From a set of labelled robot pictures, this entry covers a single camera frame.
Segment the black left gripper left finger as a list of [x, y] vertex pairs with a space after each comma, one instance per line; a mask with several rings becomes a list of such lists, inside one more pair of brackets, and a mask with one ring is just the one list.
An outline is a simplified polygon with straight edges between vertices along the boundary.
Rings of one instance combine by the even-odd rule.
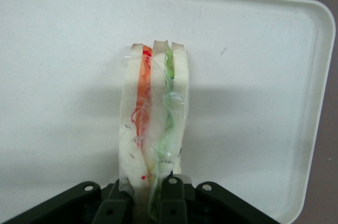
[[119, 181], [110, 185], [108, 198], [98, 207], [92, 223], [126, 224], [133, 222], [133, 199], [119, 189]]

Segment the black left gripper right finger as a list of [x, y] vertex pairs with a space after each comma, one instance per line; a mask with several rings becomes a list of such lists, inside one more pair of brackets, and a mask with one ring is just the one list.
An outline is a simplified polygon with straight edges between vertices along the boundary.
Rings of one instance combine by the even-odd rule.
[[188, 223], [184, 183], [177, 176], [167, 177], [162, 182], [158, 223]]

